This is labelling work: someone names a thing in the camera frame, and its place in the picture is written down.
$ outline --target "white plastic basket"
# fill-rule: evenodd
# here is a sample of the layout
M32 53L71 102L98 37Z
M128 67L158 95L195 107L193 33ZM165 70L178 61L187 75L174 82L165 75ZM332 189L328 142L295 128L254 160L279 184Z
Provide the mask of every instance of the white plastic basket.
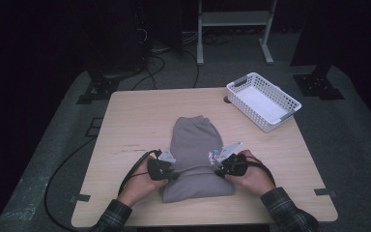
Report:
M264 132L292 117L302 105L258 73L250 73L227 85L228 100Z

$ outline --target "floor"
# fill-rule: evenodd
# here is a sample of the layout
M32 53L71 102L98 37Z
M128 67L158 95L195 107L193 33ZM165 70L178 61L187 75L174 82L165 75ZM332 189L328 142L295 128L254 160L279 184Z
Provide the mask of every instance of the floor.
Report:
M136 86L149 75L143 72L121 81L117 91L131 91L134 86L135 90L192 88L194 83L196 88L224 87L247 73L259 73L302 104L295 118L339 215L337 221L324 224L324 231L371 231L370 111L350 78L336 67L331 68L328 79L344 100L304 97L293 75L310 73L314 67L290 67L299 33L271 34L271 66L266 64L258 45L260 36L227 36L222 40L229 43L205 45L205 64L200 67L193 58L195 44L185 46L189 53L158 54L149 63L149 72L155 73L154 81L149 77ZM96 126L101 123L94 119L103 117L108 104L76 104L89 83L87 73L77 76L59 104L0 217L0 231L68 230L61 226L85 230L71 227L71 215L96 143L91 135L97 133ZM95 127L88 132L92 122ZM45 202L52 219L47 215Z

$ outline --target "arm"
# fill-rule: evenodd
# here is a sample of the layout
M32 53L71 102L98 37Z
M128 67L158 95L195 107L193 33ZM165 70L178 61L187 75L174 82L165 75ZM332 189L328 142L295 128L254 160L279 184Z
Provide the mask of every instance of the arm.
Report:
M131 207L137 202L146 198L153 191L160 189L167 184L167 180L153 181L147 173L147 162L153 159L147 157L128 180L125 189L112 200L107 209L101 215L98 223L89 231L91 232L118 232L122 231L128 217L131 214Z
M257 160L248 150L242 151L240 154ZM262 169L249 166L243 176L225 175L225 178L245 187L253 194L261 196L271 217L284 231L318 231L318 220L298 209L285 190L277 188Z

